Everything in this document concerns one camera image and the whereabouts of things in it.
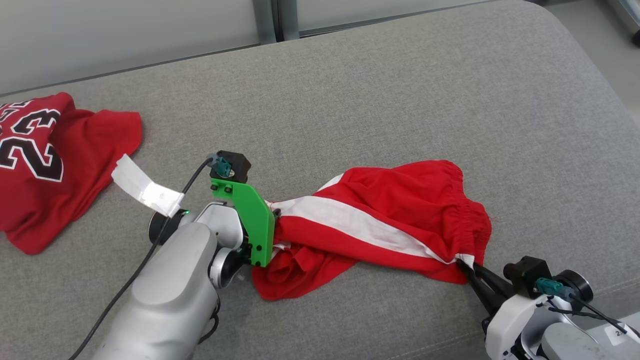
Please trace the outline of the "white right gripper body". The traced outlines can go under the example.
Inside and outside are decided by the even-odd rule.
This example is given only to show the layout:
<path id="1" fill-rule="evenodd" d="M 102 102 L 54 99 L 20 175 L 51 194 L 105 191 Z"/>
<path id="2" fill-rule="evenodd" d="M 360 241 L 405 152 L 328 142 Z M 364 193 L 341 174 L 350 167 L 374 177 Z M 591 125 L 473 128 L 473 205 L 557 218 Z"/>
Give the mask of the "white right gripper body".
<path id="1" fill-rule="evenodd" d="M 512 347 L 520 339 L 525 359 L 544 360 L 537 355 L 542 335 L 548 325 L 544 324 L 542 310 L 547 297 L 542 295 L 530 299 L 514 295 L 500 306 L 487 326 L 486 352 L 492 360 L 507 360 L 514 357 Z"/>

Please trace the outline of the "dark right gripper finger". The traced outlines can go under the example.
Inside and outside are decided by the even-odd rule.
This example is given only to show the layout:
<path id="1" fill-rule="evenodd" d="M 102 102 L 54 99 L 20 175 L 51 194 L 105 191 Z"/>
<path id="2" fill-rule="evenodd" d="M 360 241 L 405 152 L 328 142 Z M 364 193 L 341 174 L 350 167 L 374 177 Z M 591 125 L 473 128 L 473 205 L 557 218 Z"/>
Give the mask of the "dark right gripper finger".
<path id="1" fill-rule="evenodd" d="M 496 285 L 494 280 L 490 279 L 495 277 L 495 274 L 475 263 L 469 266 L 463 260 L 457 260 L 457 267 L 464 274 L 489 316 L 494 316 L 506 301 L 505 292 L 500 289 L 500 285 Z"/>
<path id="2" fill-rule="evenodd" d="M 515 295 L 512 283 L 508 282 L 493 271 L 478 263 L 473 264 L 473 271 L 475 273 L 475 277 L 487 285 L 494 294 L 503 298 L 510 298 Z"/>

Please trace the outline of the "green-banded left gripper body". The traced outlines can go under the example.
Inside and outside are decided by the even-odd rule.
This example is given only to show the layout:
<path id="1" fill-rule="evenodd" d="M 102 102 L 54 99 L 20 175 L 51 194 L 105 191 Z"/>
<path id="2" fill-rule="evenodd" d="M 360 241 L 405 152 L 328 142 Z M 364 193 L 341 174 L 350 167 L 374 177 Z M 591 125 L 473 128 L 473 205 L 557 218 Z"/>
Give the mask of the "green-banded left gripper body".
<path id="1" fill-rule="evenodd" d="M 275 215 L 265 199 L 247 183 L 212 177 L 212 196 L 226 199 L 235 208 L 251 244 L 250 264 L 265 268 L 274 245 Z"/>

